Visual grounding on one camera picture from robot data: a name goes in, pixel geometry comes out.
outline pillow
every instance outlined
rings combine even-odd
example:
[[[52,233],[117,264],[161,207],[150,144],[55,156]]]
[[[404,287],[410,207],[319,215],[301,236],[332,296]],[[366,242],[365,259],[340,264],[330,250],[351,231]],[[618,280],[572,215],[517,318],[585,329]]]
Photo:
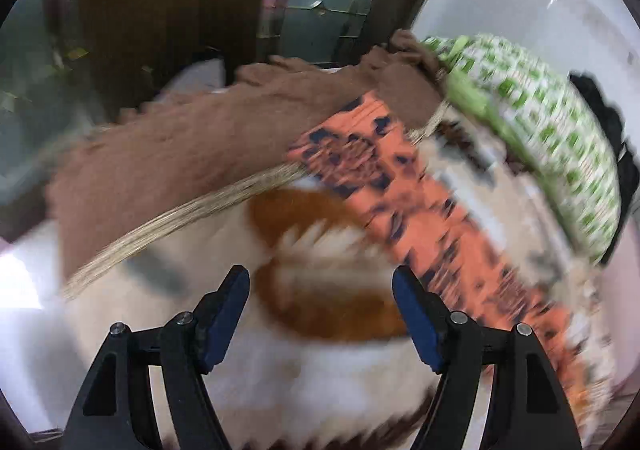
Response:
[[[492,97],[498,119],[535,162],[572,241],[592,261],[600,260],[620,217],[616,160],[575,88],[501,37],[431,37],[425,44]]]

